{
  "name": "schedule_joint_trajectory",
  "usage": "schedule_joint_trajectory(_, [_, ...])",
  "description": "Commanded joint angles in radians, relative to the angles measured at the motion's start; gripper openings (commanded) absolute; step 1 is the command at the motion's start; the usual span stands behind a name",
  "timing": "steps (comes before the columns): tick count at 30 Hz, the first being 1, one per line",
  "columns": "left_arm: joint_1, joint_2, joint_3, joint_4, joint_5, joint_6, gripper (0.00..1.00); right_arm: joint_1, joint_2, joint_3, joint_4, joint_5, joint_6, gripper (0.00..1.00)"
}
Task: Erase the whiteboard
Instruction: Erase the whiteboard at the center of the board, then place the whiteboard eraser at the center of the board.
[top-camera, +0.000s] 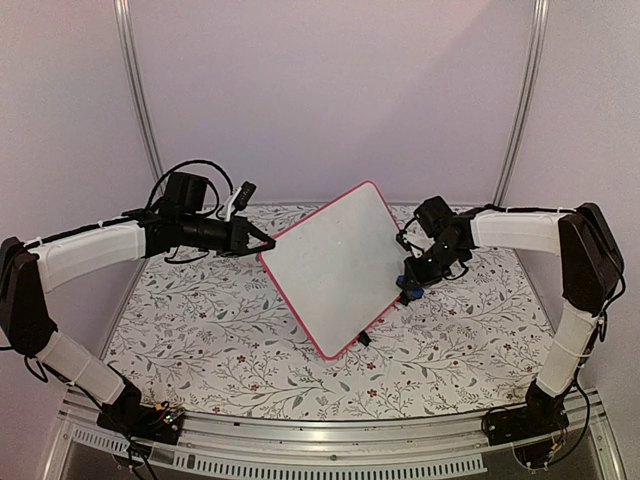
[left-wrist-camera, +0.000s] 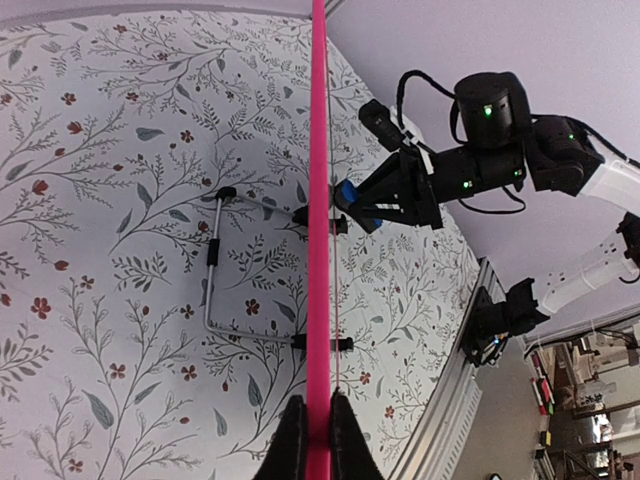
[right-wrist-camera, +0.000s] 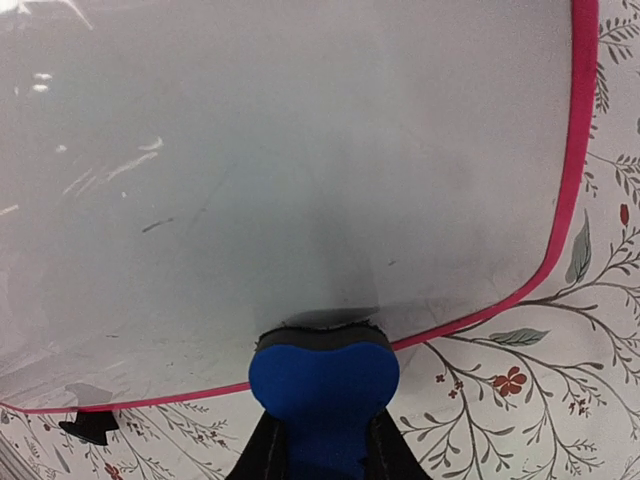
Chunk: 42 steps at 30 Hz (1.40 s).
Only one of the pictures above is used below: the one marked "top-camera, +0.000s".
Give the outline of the blue whiteboard eraser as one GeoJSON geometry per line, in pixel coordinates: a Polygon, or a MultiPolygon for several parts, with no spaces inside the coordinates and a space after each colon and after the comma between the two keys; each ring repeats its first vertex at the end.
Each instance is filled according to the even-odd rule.
{"type": "Polygon", "coordinates": [[[417,301],[423,298],[424,289],[419,287],[416,289],[410,289],[406,277],[404,275],[400,275],[396,279],[396,286],[401,290],[399,296],[399,303],[407,306],[409,303],[413,301],[417,301]]]}

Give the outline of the pink framed whiteboard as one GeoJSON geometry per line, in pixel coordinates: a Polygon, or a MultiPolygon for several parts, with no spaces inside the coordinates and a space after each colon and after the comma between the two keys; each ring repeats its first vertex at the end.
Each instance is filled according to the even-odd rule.
{"type": "Polygon", "coordinates": [[[405,251],[377,185],[365,181],[275,238],[266,273],[325,360],[335,360],[400,295],[405,251]]]}

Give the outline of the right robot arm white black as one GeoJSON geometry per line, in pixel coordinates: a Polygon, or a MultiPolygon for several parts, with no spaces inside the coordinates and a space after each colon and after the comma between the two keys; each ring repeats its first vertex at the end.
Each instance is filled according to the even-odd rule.
{"type": "Polygon", "coordinates": [[[493,204],[462,213],[435,196],[410,219],[432,244],[419,247],[399,231],[397,242],[408,257],[396,284],[408,303],[451,277],[453,264],[466,265],[478,248],[506,248],[556,255],[561,260],[563,310],[547,360],[527,392],[528,406],[517,427],[537,436],[552,424],[551,401],[563,398],[590,356],[595,341],[606,337],[608,310],[626,291],[624,260],[600,207],[499,207],[493,204]]]}

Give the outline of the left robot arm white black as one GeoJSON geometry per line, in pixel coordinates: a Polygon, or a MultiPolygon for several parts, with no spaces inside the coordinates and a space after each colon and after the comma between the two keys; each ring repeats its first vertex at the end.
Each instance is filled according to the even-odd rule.
{"type": "Polygon", "coordinates": [[[242,211],[256,186],[232,187],[223,216],[204,210],[211,181],[177,167],[151,191],[147,204],[120,216],[24,243],[1,244],[1,330],[8,349],[62,375],[101,405],[128,434],[148,426],[148,412],[125,396],[125,380],[85,347],[59,331],[46,296],[58,287],[125,262],[191,247],[238,258],[274,249],[276,241],[242,211]]]}

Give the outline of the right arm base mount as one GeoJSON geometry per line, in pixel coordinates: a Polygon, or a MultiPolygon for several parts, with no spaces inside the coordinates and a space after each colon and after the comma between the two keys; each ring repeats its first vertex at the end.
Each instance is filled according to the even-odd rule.
{"type": "Polygon", "coordinates": [[[534,404],[489,409],[481,430],[490,446],[510,444],[516,461],[528,470],[546,469],[564,446],[569,420],[564,405],[551,410],[534,404]]]}

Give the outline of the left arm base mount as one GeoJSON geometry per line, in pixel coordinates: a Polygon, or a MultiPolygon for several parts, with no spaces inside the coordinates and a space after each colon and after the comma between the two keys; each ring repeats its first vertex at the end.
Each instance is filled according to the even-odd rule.
{"type": "Polygon", "coordinates": [[[141,391],[126,383],[113,404],[102,404],[97,425],[122,434],[168,445],[176,445],[182,432],[185,410],[168,401],[142,403],[141,391]]]}

